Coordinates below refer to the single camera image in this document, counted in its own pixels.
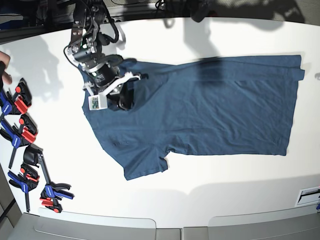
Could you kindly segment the person hand at edge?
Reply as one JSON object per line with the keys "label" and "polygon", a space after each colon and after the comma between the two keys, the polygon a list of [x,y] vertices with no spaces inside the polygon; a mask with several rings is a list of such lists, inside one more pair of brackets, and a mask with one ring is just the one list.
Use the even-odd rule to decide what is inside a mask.
{"label": "person hand at edge", "polygon": [[12,83],[12,76],[6,72],[8,66],[9,66],[10,60],[11,60],[11,57],[8,54],[0,51],[0,61],[3,62],[5,65],[4,71],[2,74],[2,80],[4,83],[6,83],[8,85],[10,85]]}

